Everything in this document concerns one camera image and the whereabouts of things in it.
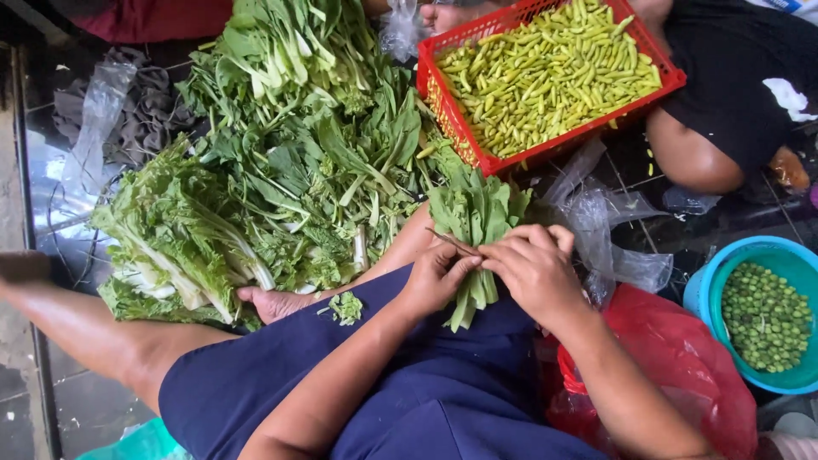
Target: navy blue dress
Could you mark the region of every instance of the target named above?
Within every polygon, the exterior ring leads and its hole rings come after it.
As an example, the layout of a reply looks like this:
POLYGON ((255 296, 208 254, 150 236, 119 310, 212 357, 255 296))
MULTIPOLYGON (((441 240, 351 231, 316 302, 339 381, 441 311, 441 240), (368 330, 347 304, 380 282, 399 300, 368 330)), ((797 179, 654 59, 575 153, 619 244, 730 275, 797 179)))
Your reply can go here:
MULTIPOLYGON (((193 350, 160 389, 169 433, 197 460, 232 460, 307 373, 393 299, 411 266, 353 290, 362 320, 340 326, 318 302, 248 336, 193 350)), ((329 453, 337 459, 605 458, 544 425, 531 318, 501 300, 468 331, 436 313, 407 338, 329 453)))

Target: teal bowl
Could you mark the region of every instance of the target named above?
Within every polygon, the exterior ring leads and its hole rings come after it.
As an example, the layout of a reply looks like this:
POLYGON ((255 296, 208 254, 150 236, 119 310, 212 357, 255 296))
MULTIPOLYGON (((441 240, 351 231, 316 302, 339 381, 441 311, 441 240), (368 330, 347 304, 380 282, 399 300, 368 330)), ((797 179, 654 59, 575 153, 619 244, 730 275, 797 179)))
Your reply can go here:
POLYGON ((750 237, 720 250, 699 269, 685 288, 683 305, 701 318, 710 332, 733 355, 742 377, 765 390, 782 395, 803 395, 818 390, 818 255, 798 243, 779 237, 750 237), (813 312, 812 335, 801 364, 784 372, 759 372, 736 353, 721 317, 721 292, 727 278, 743 262, 759 264, 774 274, 787 278, 800 295, 807 295, 813 312))

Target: red plastic bag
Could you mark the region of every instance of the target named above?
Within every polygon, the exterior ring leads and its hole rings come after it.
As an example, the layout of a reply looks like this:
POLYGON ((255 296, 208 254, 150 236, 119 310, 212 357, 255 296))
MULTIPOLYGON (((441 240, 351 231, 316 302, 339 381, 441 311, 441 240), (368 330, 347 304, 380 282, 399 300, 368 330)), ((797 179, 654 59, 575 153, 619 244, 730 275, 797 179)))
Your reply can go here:
MULTIPOLYGON (((682 307, 622 284, 603 313, 642 372, 671 400, 713 448, 730 459, 752 458, 757 446, 756 404, 732 357, 708 327, 682 307)), ((551 425, 585 440, 611 458, 616 449, 581 377, 561 345, 557 360, 564 391, 551 401, 551 425)))

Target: red plastic basket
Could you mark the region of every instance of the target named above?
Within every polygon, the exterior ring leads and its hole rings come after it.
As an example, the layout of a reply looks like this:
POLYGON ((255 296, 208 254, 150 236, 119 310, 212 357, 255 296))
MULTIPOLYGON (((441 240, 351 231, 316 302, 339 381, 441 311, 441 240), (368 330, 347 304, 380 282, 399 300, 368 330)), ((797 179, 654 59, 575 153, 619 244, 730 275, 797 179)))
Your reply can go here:
MULTIPOLYGON (((467 39, 471 39, 473 43, 476 43, 480 38, 514 29, 523 23, 527 24, 542 11, 557 8, 566 2, 568 0, 521 0, 515 5, 502 8, 482 18, 460 25, 445 34, 427 38, 418 45, 417 89, 420 95, 424 99, 429 96, 429 81, 432 79, 436 83, 433 90, 437 92, 437 98, 441 102, 433 110, 436 112, 443 132, 454 139, 455 150, 461 158, 465 162, 482 169, 483 174, 486 176, 510 172, 523 160, 526 161, 528 167, 536 166, 592 138, 606 129, 610 120, 616 119, 619 126, 627 125, 630 121, 638 120, 644 116, 648 109, 660 98, 685 86, 685 73, 673 65, 670 58, 661 51, 661 48, 651 37, 645 25, 642 24, 639 18, 635 18, 625 28, 625 31, 636 40, 636 49, 650 56, 653 63, 658 67, 659 77, 662 80, 660 89, 603 117, 577 126, 557 138, 550 139, 526 151, 521 151, 504 160, 484 152, 474 140, 474 136, 463 115, 457 110, 454 96, 447 88, 440 70, 435 65, 436 55, 451 47, 463 46, 467 39), (467 142, 470 149, 462 148, 461 144, 467 142)), ((600 3, 611 6, 615 23, 619 23, 634 14, 627 0, 600 0, 600 3)))

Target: dark red cloth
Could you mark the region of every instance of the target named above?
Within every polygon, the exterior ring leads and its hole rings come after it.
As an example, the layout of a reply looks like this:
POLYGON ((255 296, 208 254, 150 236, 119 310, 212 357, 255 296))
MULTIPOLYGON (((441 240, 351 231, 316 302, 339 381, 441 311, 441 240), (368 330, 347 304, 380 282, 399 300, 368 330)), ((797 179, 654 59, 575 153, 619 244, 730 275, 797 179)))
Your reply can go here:
POLYGON ((116 0, 98 16, 69 19, 110 43, 151 43, 219 35, 232 9, 232 0, 116 0))

